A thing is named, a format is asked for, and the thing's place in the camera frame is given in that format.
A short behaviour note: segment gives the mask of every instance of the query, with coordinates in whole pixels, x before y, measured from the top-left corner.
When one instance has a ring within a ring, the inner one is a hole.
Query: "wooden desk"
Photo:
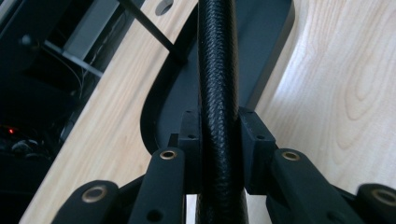
[[[195,1],[155,16],[174,41]],[[329,179],[355,192],[364,182],[396,188],[396,2],[296,0],[296,21],[256,108],[281,147],[305,153]],[[22,223],[50,223],[78,186],[119,186],[145,173],[142,105],[167,51],[134,22]],[[249,197],[263,223],[263,197]]]

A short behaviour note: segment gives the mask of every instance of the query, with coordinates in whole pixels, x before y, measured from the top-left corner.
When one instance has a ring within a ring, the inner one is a hole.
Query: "black plastic bracket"
[[[186,155],[185,192],[198,194],[202,190],[201,117],[197,110],[183,114],[177,147]]]
[[[184,223],[184,161],[175,147],[152,155],[128,223]]]
[[[245,189],[252,195],[264,195],[267,187],[263,180],[271,175],[268,167],[277,149],[276,140],[254,111],[239,107],[239,120]]]
[[[380,184],[364,184],[352,203],[367,223],[396,223],[396,190]]]
[[[293,149],[278,149],[271,168],[290,208],[293,223],[363,223],[303,153]],[[272,194],[270,190],[268,196],[272,198]],[[274,207],[269,210],[276,213]],[[287,223],[285,219],[273,221]]]
[[[92,181],[73,192],[52,223],[107,223],[114,209],[117,209],[118,199],[119,188],[116,184],[104,180]]]

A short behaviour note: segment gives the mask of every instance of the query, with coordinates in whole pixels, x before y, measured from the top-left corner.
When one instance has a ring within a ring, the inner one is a hole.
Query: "black bar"
[[[137,179],[120,188],[120,203],[122,207],[126,207],[136,201],[137,194],[139,193],[144,177],[144,175],[141,175]]]
[[[169,39],[149,20],[149,18],[134,4],[132,0],[118,0],[123,7],[131,12],[134,17],[142,23],[142,25],[152,34],[158,41],[163,44],[169,50],[171,56],[173,56],[180,63],[187,61],[186,56],[183,55]]]
[[[396,189],[380,184],[359,187],[354,207],[366,223],[396,223]]]
[[[186,111],[181,121],[178,148],[186,156],[185,193],[199,194],[202,191],[202,135],[200,115],[196,110]]]
[[[293,223],[363,223],[303,153],[293,149],[276,150],[272,173],[289,205]],[[274,190],[268,192],[270,197],[276,196],[279,189]]]
[[[128,223],[184,222],[184,165],[178,148],[152,154]]]
[[[92,181],[73,192],[52,223],[107,223],[116,207],[118,197],[119,188],[115,183],[104,180]]]

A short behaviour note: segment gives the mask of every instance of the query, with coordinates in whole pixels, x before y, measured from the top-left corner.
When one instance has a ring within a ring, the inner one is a hole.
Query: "braided cable sleeve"
[[[234,1],[200,0],[198,11],[204,184],[196,223],[247,223],[237,131]]]

